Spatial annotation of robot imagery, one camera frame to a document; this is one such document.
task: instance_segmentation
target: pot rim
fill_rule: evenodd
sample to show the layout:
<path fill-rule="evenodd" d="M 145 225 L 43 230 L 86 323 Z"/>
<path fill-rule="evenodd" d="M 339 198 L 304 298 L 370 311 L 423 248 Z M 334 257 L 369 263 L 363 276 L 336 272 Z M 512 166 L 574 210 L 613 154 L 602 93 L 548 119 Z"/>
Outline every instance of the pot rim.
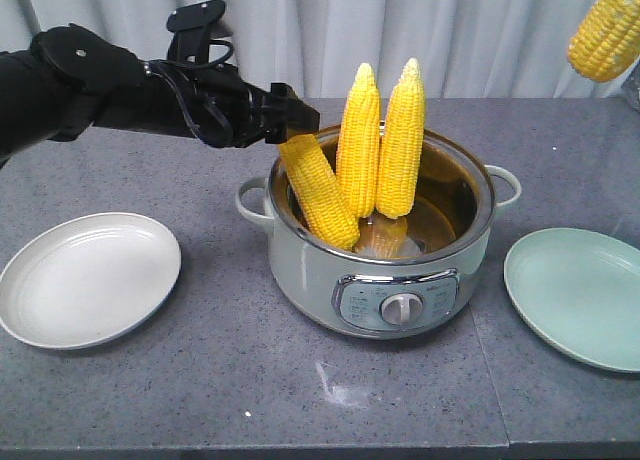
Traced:
<path fill-rule="evenodd" d="M 340 127 L 341 126 L 339 124 L 331 125 L 329 127 L 325 127 L 319 130 L 315 135 L 318 137 L 318 140 L 322 142 L 323 141 L 322 137 L 334 136 L 339 134 Z M 381 130 L 381 133 L 384 131 L 384 121 L 380 122 L 380 130 Z M 475 155 L 473 155 L 467 149 L 458 145 L 454 141 L 448 139 L 447 137 L 437 132 L 434 132 L 433 130 L 425 128 L 424 138 L 427 138 L 427 137 L 443 143 L 448 148 L 456 150 L 458 153 L 466 157 L 477 168 L 476 173 L 480 174 L 480 177 L 484 180 L 484 185 L 487 189 L 487 193 L 490 199 L 490 210 L 488 211 L 488 213 L 481 215 L 480 213 L 481 209 L 479 206 L 476 211 L 476 215 L 474 216 L 474 219 L 471 225 L 469 226 L 469 228 L 459 238 L 451 242 L 449 245 L 439 250 L 424 253 L 422 255 L 418 255 L 414 257 L 382 259 L 382 258 L 377 258 L 377 257 L 372 257 L 367 255 L 360 255 L 347 250 L 342 250 L 340 248 L 336 248 L 322 241 L 320 238 L 316 237 L 309 230 L 307 230 L 295 218 L 294 215 L 289 215 L 287 212 L 284 212 L 280 207 L 280 205 L 278 205 L 278 203 L 276 202 L 274 195 L 272 195 L 272 192 L 274 190 L 274 185 L 273 185 L 274 180 L 276 175 L 278 174 L 278 171 L 281 168 L 282 160 L 280 159 L 280 157 L 278 157 L 274 162 L 271 168 L 271 172 L 269 174 L 269 180 L 267 183 L 267 195 L 268 195 L 271 207 L 273 208 L 273 211 L 275 213 L 275 216 L 279 218 L 294 235 L 302 239 L 304 242 L 311 244 L 314 247 L 330 255 L 345 258 L 345 259 L 348 259 L 354 262 L 359 262 L 359 263 L 365 263 L 365 264 L 371 264 L 371 265 L 388 265 L 388 266 L 419 265 L 423 263 L 436 262 L 438 260 L 446 259 L 466 250 L 468 247 L 474 244 L 478 239 L 480 239 L 485 234 L 485 232 L 491 226 L 491 223 L 495 216 L 496 194 L 495 194 L 495 189 L 493 187 L 493 182 L 491 181 L 491 175 L 487 171 L 485 165 L 482 162 L 480 162 L 475 157 Z M 483 200 L 485 202 L 487 201 L 487 199 L 484 199 L 484 198 L 480 199 L 481 202 Z"/>

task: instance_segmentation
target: white plate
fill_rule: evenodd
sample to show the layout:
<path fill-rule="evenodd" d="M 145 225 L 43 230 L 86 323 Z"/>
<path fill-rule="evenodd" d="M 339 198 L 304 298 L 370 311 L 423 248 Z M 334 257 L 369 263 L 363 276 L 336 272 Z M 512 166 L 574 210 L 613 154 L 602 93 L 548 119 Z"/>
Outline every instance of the white plate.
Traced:
<path fill-rule="evenodd" d="M 0 276 L 0 322 L 42 348 L 77 349 L 123 335 L 165 300 L 180 247 L 161 223 L 133 213 L 77 218 L 29 242 Z"/>
<path fill-rule="evenodd" d="M 540 230 L 509 250 L 504 279 L 520 316 L 550 345 L 640 372 L 640 250 L 588 230 Z"/>

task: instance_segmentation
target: gray countertop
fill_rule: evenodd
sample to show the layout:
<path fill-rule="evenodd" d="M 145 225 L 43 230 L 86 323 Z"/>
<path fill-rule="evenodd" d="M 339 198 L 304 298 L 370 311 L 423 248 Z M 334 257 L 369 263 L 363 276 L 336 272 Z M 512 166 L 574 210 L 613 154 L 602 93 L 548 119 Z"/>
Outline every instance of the gray countertop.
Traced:
<path fill-rule="evenodd" d="M 310 103 L 339 122 L 342 100 Z M 155 315 L 106 345 L 60 353 L 0 332 L 0 458 L 640 456 L 640 376 L 549 347 L 502 280 L 534 230 L 640 245 L 640 115 L 622 99 L 432 100 L 428 124 L 524 194 L 494 225 L 469 306 L 400 341 L 328 331 L 278 289 L 265 235 L 233 205 L 273 146 L 90 129 L 17 155 L 0 171 L 0 265 L 61 222 L 130 211 L 174 232 L 182 270 Z"/>

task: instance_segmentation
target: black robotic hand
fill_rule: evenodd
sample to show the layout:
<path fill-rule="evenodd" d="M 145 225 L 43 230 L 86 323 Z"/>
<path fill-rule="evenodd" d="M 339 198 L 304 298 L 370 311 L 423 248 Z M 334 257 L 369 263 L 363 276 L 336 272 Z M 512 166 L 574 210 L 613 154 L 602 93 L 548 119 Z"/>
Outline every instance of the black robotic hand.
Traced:
<path fill-rule="evenodd" d="M 71 24 L 0 53 L 0 165 L 45 139 L 70 141 L 88 126 L 197 137 L 216 147 L 281 143 L 318 129 L 319 114 L 291 87 L 266 92 L 242 80 L 221 22 L 222 0 L 173 12 L 166 60 L 141 61 Z M 227 52 L 209 60 L 210 45 Z"/>

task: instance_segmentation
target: corn on the cob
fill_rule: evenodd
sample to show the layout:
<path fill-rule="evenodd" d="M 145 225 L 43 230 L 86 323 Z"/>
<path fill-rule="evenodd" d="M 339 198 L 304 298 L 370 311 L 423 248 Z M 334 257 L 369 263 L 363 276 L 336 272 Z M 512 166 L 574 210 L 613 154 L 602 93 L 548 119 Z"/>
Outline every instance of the corn on the cob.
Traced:
<path fill-rule="evenodd" d="M 380 146 L 376 209 L 392 219 L 413 207 L 425 114 L 420 65 L 411 58 L 391 93 Z"/>
<path fill-rule="evenodd" d="M 640 55 L 640 0 L 598 0 L 571 39 L 567 58 L 596 82 L 618 77 Z"/>
<path fill-rule="evenodd" d="M 373 251 L 378 258 L 397 258 L 407 240 L 407 217 L 390 220 L 376 217 L 373 224 Z"/>
<path fill-rule="evenodd" d="M 358 222 L 316 137 L 297 135 L 278 148 L 311 233 L 335 247 L 351 249 L 360 235 Z"/>
<path fill-rule="evenodd" d="M 347 97 L 336 154 L 336 178 L 356 217 L 375 207 L 379 150 L 380 93 L 371 65 L 363 63 Z"/>

